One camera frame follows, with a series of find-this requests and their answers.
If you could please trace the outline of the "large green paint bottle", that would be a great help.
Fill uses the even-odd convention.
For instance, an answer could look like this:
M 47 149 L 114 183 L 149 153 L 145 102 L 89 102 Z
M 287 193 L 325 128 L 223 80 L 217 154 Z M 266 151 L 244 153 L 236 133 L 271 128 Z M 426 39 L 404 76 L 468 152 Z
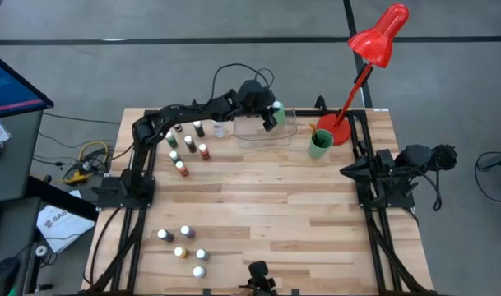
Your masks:
M 280 101 L 275 101 L 272 105 L 274 110 L 274 118 L 278 126 L 283 127 L 285 125 L 286 113 L 283 103 Z

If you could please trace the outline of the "black desk foot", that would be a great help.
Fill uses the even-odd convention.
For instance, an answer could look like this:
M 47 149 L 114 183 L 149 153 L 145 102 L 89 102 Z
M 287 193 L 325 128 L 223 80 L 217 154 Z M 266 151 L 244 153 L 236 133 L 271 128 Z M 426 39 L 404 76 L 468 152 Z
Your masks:
M 75 197 L 32 176 L 27 178 L 24 197 L 39 197 L 48 205 L 66 210 L 71 214 L 93 222 L 98 219 L 99 213 L 93 203 Z

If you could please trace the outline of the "white printed paper sheet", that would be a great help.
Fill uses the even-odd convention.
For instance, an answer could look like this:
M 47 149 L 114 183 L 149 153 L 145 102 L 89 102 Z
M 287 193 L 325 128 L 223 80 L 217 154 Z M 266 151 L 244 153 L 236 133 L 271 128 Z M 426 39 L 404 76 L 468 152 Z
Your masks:
M 62 252 L 94 226 L 92 220 L 51 205 L 39 212 L 36 221 L 36 227 L 54 253 Z

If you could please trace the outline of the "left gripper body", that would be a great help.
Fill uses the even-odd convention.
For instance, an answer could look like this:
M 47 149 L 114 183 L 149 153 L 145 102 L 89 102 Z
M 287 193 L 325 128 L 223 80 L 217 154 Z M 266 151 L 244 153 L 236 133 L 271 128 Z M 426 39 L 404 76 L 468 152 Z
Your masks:
M 275 96 L 259 82 L 246 80 L 238 90 L 238 102 L 243 107 L 243 113 L 258 113 L 273 105 Z

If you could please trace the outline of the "dark desk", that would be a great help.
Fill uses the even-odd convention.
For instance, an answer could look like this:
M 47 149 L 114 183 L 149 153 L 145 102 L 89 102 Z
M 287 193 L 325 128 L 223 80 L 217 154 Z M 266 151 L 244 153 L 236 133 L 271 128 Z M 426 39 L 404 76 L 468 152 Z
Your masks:
M 0 204 L 0 261 L 16 256 L 21 263 L 13 286 L 13 296 L 21 296 L 25 290 L 26 273 L 31 258 L 30 244 L 35 238 L 39 207 L 38 197 Z

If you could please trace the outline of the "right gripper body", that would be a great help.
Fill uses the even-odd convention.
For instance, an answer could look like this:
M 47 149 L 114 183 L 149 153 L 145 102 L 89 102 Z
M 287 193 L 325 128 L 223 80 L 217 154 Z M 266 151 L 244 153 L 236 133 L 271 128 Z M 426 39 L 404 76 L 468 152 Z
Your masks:
M 395 160 L 389 149 L 378 150 L 374 157 L 374 176 L 376 178 L 389 178 L 396 168 Z

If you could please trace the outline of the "green plastic cup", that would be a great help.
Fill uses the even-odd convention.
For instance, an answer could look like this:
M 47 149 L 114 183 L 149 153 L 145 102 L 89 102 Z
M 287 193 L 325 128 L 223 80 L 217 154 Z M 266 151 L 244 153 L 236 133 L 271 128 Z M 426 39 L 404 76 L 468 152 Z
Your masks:
M 328 130 L 325 129 L 317 129 L 318 136 L 324 136 L 328 133 Z M 322 158 L 328 150 L 333 146 L 333 142 L 331 146 L 323 146 L 321 148 L 320 146 L 316 146 L 313 142 L 313 138 L 311 137 L 309 148 L 308 148 L 308 154 L 311 158 L 313 159 L 320 159 Z

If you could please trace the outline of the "red desk lamp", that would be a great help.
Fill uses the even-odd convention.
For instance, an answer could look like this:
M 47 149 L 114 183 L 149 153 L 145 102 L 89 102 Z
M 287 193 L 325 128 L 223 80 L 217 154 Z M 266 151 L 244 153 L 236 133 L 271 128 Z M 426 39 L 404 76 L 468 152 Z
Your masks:
M 367 62 L 363 65 L 362 72 L 357 76 L 349 97 L 340 112 L 322 116 L 316 125 L 317 132 L 322 130 L 329 132 L 334 146 L 341 145 L 350 138 L 351 127 L 346 119 L 346 112 L 356 93 L 368 80 L 373 67 L 386 68 L 389 64 L 393 40 L 408 21 L 409 16 L 410 12 L 405 4 L 393 3 L 373 27 L 356 33 L 347 41 L 348 46 Z

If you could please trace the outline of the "computer monitor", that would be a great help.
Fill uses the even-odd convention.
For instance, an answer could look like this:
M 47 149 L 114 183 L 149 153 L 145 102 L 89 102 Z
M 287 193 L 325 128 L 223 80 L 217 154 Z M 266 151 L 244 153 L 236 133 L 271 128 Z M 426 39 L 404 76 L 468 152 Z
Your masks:
M 54 102 L 0 58 L 0 118 L 52 109 Z

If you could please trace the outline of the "grey desk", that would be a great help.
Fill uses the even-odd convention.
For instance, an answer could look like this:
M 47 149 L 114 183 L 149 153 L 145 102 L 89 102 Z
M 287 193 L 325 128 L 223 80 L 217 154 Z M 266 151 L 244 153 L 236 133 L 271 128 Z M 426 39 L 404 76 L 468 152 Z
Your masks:
M 21 199 L 35 153 L 42 111 L 0 118 L 11 134 L 0 154 L 0 202 Z

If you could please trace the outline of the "black computer mouse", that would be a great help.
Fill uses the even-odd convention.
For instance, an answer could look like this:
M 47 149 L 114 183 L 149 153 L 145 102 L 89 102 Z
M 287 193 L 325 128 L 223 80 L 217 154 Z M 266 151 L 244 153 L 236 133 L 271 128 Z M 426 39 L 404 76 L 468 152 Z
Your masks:
M 15 257 L 8 257 L 0 261 L 0 296 L 9 296 L 13 291 L 21 263 Z

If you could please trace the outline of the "clear plastic bin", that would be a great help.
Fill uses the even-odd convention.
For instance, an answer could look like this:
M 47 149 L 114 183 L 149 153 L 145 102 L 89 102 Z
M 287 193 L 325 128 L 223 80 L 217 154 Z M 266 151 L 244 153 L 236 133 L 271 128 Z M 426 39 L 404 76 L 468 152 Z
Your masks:
M 263 127 L 260 115 L 239 116 L 234 120 L 234 136 L 242 148 L 288 146 L 298 131 L 294 108 L 286 108 L 285 125 L 276 125 L 270 132 Z

